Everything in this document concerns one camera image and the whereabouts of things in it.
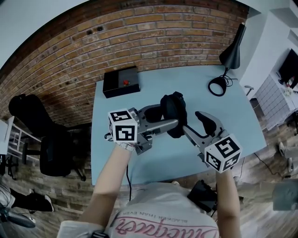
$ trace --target white wall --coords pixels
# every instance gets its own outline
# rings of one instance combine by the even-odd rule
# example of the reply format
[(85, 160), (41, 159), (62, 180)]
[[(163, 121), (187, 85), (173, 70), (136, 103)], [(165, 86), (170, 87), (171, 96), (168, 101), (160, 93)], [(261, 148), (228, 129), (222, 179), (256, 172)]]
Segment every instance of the white wall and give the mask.
[(87, 0), (4, 0), (0, 5), (0, 68), (37, 29)]
[(249, 99), (262, 85), (279, 57), (288, 47), (289, 32), (290, 28), (284, 22), (273, 13), (268, 13), (259, 44), (240, 80), (240, 85), (249, 85), (255, 88), (248, 96)]
[(292, 0), (238, 0), (245, 5), (258, 10), (261, 13), (266, 13), (271, 9), (284, 8), (289, 6)]
[(290, 31), (288, 36), (289, 48), (292, 48), (298, 54), (298, 36)]
[(246, 30), (240, 45), (240, 62), (238, 69), (233, 70), (234, 75), (241, 79), (251, 61), (251, 58), (260, 41), (265, 23), (266, 14), (260, 14), (257, 10), (250, 9), (247, 21), (245, 23)]
[(298, 27), (298, 16), (289, 7), (273, 9), (271, 12), (290, 28)]

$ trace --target lamp shade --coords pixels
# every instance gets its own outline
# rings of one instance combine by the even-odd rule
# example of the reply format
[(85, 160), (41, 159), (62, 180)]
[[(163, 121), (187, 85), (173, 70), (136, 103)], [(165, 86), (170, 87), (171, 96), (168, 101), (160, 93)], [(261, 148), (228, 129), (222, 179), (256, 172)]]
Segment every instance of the lamp shade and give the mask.
[(246, 26), (240, 24), (233, 43), (224, 50), (219, 56), (220, 62), (230, 69), (238, 69), (240, 67), (240, 43), (242, 41)]

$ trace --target light blue table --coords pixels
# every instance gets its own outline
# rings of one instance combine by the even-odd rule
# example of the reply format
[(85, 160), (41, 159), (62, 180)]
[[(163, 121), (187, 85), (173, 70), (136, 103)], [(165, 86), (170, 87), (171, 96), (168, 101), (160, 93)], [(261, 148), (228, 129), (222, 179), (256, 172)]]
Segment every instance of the light blue table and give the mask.
[[(208, 82), (224, 72), (223, 66), (184, 66), (141, 72), (141, 91), (114, 98), (105, 98), (103, 81), (97, 82), (91, 136), (92, 184), (105, 165), (114, 148), (113, 142), (104, 139), (108, 132), (108, 112), (121, 108), (159, 104), (165, 94), (178, 91), (183, 94), (188, 113), (188, 124), (198, 133), (204, 134), (202, 123), (195, 111), (203, 111), (219, 118), (229, 133), (235, 134), (243, 147), (242, 156), (247, 156), (266, 146), (257, 117), (239, 83), (227, 88), (222, 97), (208, 91)], [(209, 170), (197, 156), (199, 149), (182, 136), (171, 138), (167, 133), (154, 136), (152, 148), (137, 156), (133, 152), (129, 163), (132, 184), (162, 181), (188, 176)], [(128, 184), (124, 176), (122, 184)]]

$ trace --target black desk lamp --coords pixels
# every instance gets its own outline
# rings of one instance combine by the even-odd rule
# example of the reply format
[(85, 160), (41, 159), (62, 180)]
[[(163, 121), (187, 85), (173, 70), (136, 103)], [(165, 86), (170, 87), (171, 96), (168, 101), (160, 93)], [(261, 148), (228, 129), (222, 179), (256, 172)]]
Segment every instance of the black desk lamp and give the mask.
[[(222, 63), (222, 65), (225, 66), (224, 74), (211, 80), (208, 84), (209, 91), (218, 97), (221, 97), (225, 94), (225, 91), (227, 89), (228, 83), (226, 80), (229, 78), (226, 74), (230, 69), (238, 69), (240, 67), (240, 43), (242, 41), (244, 32), (245, 32), (246, 26), (244, 23), (239, 25), (239, 28), (237, 30), (236, 36), (233, 40), (233, 43), (225, 49), (224, 52), (222, 52), (219, 56), (219, 60)], [(211, 84), (218, 84), (222, 89), (223, 92), (221, 94), (214, 93), (210, 89)]]

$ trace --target black device on floor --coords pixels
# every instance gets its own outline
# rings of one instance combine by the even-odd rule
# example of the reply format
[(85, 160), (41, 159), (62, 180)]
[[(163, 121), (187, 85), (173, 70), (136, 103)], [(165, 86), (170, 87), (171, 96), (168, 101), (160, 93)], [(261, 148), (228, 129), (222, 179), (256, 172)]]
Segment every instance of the black device on floor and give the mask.
[(187, 198), (206, 212), (217, 210), (217, 194), (205, 184), (204, 180), (196, 183)]
[(104, 74), (102, 92), (107, 99), (140, 90), (136, 66)]

